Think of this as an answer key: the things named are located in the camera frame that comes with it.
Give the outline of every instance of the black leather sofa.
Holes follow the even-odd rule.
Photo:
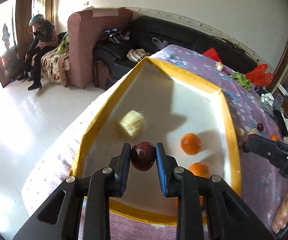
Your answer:
[[[240,73],[250,72],[257,66],[257,62],[233,44],[176,23],[141,16],[132,21],[128,29],[131,31],[130,40],[122,41],[120,44],[102,40],[98,41],[93,49],[93,62],[101,61],[108,68],[110,80],[107,87],[136,65],[126,58],[130,49],[145,49],[152,54],[159,51],[152,38],[166,40],[169,44],[176,44],[201,54],[214,48],[224,65]]]

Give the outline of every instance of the person's hand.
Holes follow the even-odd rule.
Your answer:
[[[284,229],[288,223],[288,191],[286,196],[281,201],[277,211],[275,213],[272,228],[275,233],[278,233],[281,229]]]

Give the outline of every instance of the sofa backrest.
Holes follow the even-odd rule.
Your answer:
[[[150,53],[159,51],[152,42],[152,38],[159,38],[161,41],[166,40],[169,44],[176,44],[201,54],[214,48],[224,65],[241,73],[252,71],[257,66],[257,62],[232,44],[176,23],[141,16],[131,22],[130,30],[136,49],[145,49]]]
[[[94,8],[73,13],[67,23],[70,32],[70,70],[68,83],[84,88],[93,80],[93,47],[103,31],[125,29],[132,20],[127,9]]]

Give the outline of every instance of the yellow tray border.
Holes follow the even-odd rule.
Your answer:
[[[101,127],[106,122],[111,111],[119,102],[124,92],[133,82],[134,78],[138,75],[138,73],[143,68],[145,63],[155,65],[159,70],[161,70],[163,73],[165,73],[171,78],[175,78],[183,83],[187,83],[202,91],[218,96],[221,106],[221,113],[223,115],[223,121],[226,132],[226,141],[229,151],[229,158],[231,165],[231,187],[239,196],[241,196],[241,177],[240,177],[240,160],[239,160],[238,143],[234,125],[231,119],[231,114],[222,90],[213,83],[185,69],[149,57],[145,57],[130,71],[130,73],[120,83],[120,85],[116,88],[116,90],[112,93],[112,95],[108,98],[108,100],[102,106],[97,115],[94,117],[94,119],[92,120],[92,122],[90,123],[90,125],[88,126],[86,132],[82,137],[80,149],[78,150],[78,152],[76,152],[74,156],[72,168],[69,175],[74,175],[78,178],[81,177],[85,158],[92,143],[94,143],[97,134],[99,133]],[[111,212],[135,221],[149,224],[167,225],[167,226],[176,226],[177,224],[177,217],[143,211],[140,209],[124,205],[112,199],[110,199],[109,201],[109,206],[110,206],[109,210]],[[206,224],[206,218],[204,217],[203,217],[203,223]]]

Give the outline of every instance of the tiled floor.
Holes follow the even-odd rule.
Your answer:
[[[64,88],[42,80],[43,88],[27,91],[29,82],[0,90],[0,232],[12,239],[29,215],[21,190],[35,163],[60,134],[103,90]]]

